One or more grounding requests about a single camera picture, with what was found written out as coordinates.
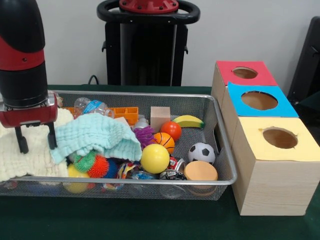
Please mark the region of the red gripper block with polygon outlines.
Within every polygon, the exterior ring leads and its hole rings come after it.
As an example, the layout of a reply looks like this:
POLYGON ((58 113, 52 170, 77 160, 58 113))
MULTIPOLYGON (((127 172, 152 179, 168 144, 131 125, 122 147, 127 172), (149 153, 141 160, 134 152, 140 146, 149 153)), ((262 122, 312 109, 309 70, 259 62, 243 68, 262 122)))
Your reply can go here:
POLYGON ((0 122, 5 128, 14 128, 19 146, 23 154, 29 152, 26 138, 20 126, 38 126, 48 123, 48 144, 51 150, 57 147, 54 123, 58 116, 58 102, 55 94, 49 94, 45 102, 29 108, 12 108, 0 99, 0 122))

